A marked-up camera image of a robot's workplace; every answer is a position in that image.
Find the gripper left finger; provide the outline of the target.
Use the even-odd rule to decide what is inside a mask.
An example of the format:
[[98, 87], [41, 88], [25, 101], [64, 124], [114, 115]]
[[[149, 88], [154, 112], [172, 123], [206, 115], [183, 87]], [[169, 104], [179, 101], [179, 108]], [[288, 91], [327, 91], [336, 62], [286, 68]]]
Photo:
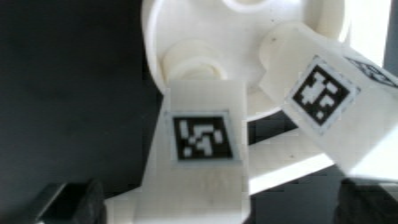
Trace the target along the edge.
[[39, 210], [37, 224], [106, 224], [103, 186], [96, 180], [62, 183]]

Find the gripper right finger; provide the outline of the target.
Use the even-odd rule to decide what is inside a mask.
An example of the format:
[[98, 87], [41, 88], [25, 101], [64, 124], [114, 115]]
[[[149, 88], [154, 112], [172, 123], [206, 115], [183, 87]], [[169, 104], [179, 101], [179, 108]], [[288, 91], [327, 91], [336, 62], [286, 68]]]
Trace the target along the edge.
[[398, 224], [398, 183], [341, 181], [334, 224]]

